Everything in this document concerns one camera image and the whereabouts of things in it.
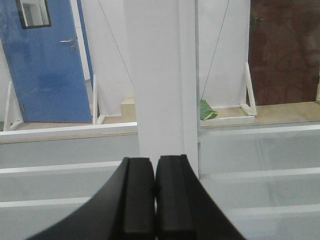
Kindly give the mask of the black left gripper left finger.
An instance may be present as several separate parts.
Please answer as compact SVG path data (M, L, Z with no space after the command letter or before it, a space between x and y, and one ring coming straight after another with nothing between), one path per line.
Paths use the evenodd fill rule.
M154 240L155 178L149 158L125 157L76 211L32 240Z

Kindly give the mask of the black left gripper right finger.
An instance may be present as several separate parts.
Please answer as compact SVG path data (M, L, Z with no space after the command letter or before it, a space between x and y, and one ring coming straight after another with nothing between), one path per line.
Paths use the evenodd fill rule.
M244 239L206 192L186 155L161 156L155 183L158 239Z

